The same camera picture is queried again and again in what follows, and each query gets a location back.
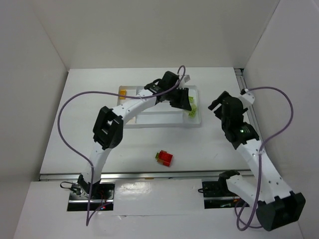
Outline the red and green lego stack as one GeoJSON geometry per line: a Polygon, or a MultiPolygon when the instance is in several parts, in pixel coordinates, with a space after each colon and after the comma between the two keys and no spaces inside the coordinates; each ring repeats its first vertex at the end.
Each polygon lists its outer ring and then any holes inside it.
{"type": "Polygon", "coordinates": [[[172,159],[173,159],[173,155],[166,151],[161,150],[160,152],[156,153],[155,159],[157,163],[166,167],[170,167],[172,159]]]}

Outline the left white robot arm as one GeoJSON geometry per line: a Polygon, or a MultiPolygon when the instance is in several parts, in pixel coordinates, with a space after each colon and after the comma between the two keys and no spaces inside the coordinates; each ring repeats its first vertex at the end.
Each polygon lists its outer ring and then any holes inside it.
{"type": "Polygon", "coordinates": [[[136,96],[121,105],[100,109],[93,127],[94,146],[89,162],[78,178],[79,186],[87,195],[93,196],[98,191],[106,159],[122,141],[124,126],[129,120],[164,101],[173,108],[191,110],[189,89],[183,87],[187,81],[189,77],[184,73],[179,76],[167,71],[161,79],[145,85],[136,96]]]}

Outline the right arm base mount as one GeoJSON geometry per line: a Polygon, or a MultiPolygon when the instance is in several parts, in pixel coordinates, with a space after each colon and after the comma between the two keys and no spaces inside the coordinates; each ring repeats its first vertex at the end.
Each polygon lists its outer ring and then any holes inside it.
{"type": "Polygon", "coordinates": [[[238,207],[244,204],[236,194],[222,191],[217,181],[203,181],[197,191],[203,195],[205,209],[234,208],[236,204],[238,207]]]}

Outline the light green lego brick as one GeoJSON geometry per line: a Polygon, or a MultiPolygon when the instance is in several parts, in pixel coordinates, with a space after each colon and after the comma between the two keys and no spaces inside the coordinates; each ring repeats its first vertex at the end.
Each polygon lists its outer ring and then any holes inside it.
{"type": "Polygon", "coordinates": [[[188,99],[189,99],[189,102],[190,102],[191,104],[194,103],[194,97],[188,97],[188,99]]]}

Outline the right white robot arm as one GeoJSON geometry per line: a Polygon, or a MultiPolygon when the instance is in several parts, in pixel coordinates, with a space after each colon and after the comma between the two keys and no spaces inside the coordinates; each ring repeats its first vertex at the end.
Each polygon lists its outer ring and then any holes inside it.
{"type": "Polygon", "coordinates": [[[223,193],[239,196],[252,209],[248,222],[241,221],[237,213],[237,228],[244,231],[251,227],[254,217],[266,231],[286,226],[299,220],[306,204],[302,193],[295,193],[284,181],[265,151],[267,140],[262,141],[252,125],[244,121],[244,114],[253,105],[255,96],[243,89],[233,97],[224,91],[208,107],[221,120],[226,139],[240,153],[257,180],[253,186],[236,170],[219,175],[218,183],[223,193]]]}

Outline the small yellow lego brick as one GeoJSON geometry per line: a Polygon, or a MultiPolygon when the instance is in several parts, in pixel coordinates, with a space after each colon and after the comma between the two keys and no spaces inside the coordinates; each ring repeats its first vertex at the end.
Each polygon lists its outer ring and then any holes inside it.
{"type": "Polygon", "coordinates": [[[120,100],[125,100],[126,99],[126,94],[127,94],[127,91],[126,90],[120,90],[119,91],[119,99],[120,100]]]}

